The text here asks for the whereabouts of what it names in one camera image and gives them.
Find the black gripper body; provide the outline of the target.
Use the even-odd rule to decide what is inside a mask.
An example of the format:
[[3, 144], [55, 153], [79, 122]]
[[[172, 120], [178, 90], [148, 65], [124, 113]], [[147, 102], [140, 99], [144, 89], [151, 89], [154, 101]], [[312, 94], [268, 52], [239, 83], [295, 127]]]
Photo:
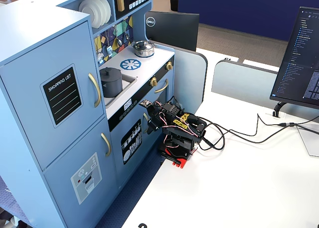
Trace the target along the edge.
[[149, 102], [147, 104], [147, 112], [149, 115], [149, 126], [164, 126], [166, 122], [160, 113], [162, 112], [162, 104], [160, 102]]

